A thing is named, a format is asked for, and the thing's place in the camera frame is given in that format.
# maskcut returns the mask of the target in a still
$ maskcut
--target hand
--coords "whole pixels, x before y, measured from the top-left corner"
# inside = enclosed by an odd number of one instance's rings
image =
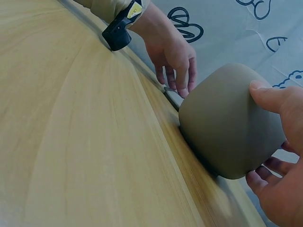
[[[196,86],[196,52],[182,34],[152,3],[130,30],[143,38],[158,81],[165,84],[165,67],[169,87],[186,97]]]
[[[263,109],[280,114],[287,138],[282,148],[300,158],[293,164],[271,157],[264,165],[281,177],[261,166],[249,172],[246,180],[271,221],[281,227],[303,226],[303,89],[265,86],[253,81],[250,85],[251,96]]]

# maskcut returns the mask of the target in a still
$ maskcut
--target black outline drawing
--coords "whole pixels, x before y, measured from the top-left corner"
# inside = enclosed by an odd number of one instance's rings
[[[176,14],[176,15],[174,15],[174,13],[177,12],[177,11],[182,11],[184,14]],[[185,8],[183,8],[183,7],[175,7],[175,8],[173,8],[173,9],[168,13],[167,17],[168,17],[170,20],[172,20],[172,21],[178,23],[178,24],[176,24],[176,25],[174,25],[174,26],[175,26],[175,27],[178,29],[178,31],[183,35],[183,37],[184,37],[185,39],[187,39],[187,42],[188,42],[188,43],[192,43],[192,42],[194,42],[194,41],[197,41],[197,40],[200,39],[200,38],[203,36],[203,34],[204,34],[204,29],[203,29],[200,25],[197,25],[197,24],[189,24],[189,13],[188,13],[188,11],[187,11]],[[180,19],[178,19],[178,18],[182,18],[182,17],[186,17],[186,22],[185,22],[185,21],[182,21],[182,20],[180,20]],[[185,28],[185,27],[190,27],[190,26],[197,27],[197,28],[200,30],[199,35],[197,35],[197,36],[195,37],[195,35],[194,35],[193,33],[188,32],[188,31],[185,31],[185,30],[183,30],[183,29],[179,29],[179,28]]]
[[[272,37],[272,38],[268,39],[268,40],[266,41],[266,46],[267,46],[267,48],[268,48],[270,51],[272,51],[272,52],[276,52],[276,51],[275,51],[274,49],[272,49],[272,48],[268,45],[268,43],[269,43],[269,41],[275,40],[275,39],[278,40],[278,45],[281,46],[280,39],[283,39],[284,42],[285,42],[286,39],[288,39],[288,38],[287,38],[287,37],[282,37],[282,36],[277,36],[277,37]]]
[[[287,81],[289,81],[290,79],[291,79],[291,76],[293,76],[295,73],[302,73],[303,74],[303,71],[300,71],[300,70],[295,70],[295,71],[293,71],[291,74],[289,74],[288,75],[288,78],[286,78],[285,80],[283,80],[283,82],[281,82],[281,83],[279,83],[279,84],[275,84],[273,87],[278,87],[278,88],[280,88],[280,89],[283,89],[283,88],[286,88],[285,87],[285,83],[287,82]],[[297,75],[296,77],[295,77],[295,79],[302,79],[303,78],[303,76],[302,75]]]
[[[254,3],[254,1],[255,1],[255,0],[251,0],[251,1],[249,1],[249,2],[242,2],[241,0],[236,0],[237,3],[239,3],[240,5],[243,5],[243,6],[252,5],[252,6],[254,7],[254,15],[255,15],[255,18],[256,18],[257,20],[263,20],[263,19],[267,18],[267,16],[268,16],[269,13],[270,13],[270,3],[271,3],[271,0],[269,0],[268,11],[267,11],[266,15],[264,15],[264,16],[262,16],[262,17],[259,17],[259,16],[257,15],[257,8],[258,8],[258,5],[259,5],[260,3],[264,3],[264,1],[263,1],[263,0],[259,0],[257,3]]]

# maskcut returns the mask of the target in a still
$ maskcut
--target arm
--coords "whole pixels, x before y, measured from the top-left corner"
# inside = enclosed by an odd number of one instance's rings
[[[93,14],[109,24],[131,3],[131,0],[74,1],[89,8]],[[144,40],[158,81],[165,84],[165,68],[169,87],[177,90],[184,98],[196,86],[196,52],[159,8],[150,0],[141,1],[143,13],[128,29]]]

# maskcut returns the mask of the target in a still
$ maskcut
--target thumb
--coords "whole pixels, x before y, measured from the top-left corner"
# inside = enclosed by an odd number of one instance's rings
[[[268,83],[259,80],[250,83],[250,94],[261,108],[277,114],[287,98],[285,90],[272,88]]]

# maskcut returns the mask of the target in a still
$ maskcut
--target finger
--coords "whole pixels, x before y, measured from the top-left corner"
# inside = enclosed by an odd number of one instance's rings
[[[277,183],[280,178],[273,175],[268,169],[264,166],[260,166],[256,169],[256,173],[262,178],[262,180],[267,181],[268,183]]]
[[[264,165],[268,169],[276,172],[277,174],[280,174],[281,176],[285,176],[289,172],[289,170],[291,170],[294,167],[293,163],[284,162],[276,157],[270,157],[264,163]]]
[[[285,142],[282,144],[281,148],[282,148],[283,150],[288,151],[288,152],[295,153],[296,155],[299,155],[299,152],[296,152],[295,149],[293,149],[293,147],[290,145],[290,143],[289,143],[288,141],[285,141]]]
[[[191,92],[196,87],[196,80],[198,75],[196,58],[189,59],[189,68],[188,68],[188,91]]]
[[[250,83],[250,94],[261,108],[277,114],[288,97],[285,95],[285,89],[271,88],[270,85],[255,80]]]
[[[173,90],[176,90],[176,80],[175,80],[175,71],[171,66],[165,66],[165,73],[167,77],[167,82],[169,87]]]
[[[156,71],[156,76],[157,76],[157,80],[159,81],[159,83],[165,84],[165,79],[163,76],[163,66],[155,66],[155,71]]]
[[[176,73],[177,73],[176,86],[177,86],[178,93],[182,98],[185,98],[188,95],[188,89],[187,89],[188,68],[189,68],[189,62],[184,64],[182,67],[179,67],[176,69]]]
[[[268,182],[263,180],[256,172],[252,171],[246,174],[246,182],[251,190],[260,198],[263,189],[268,185]]]

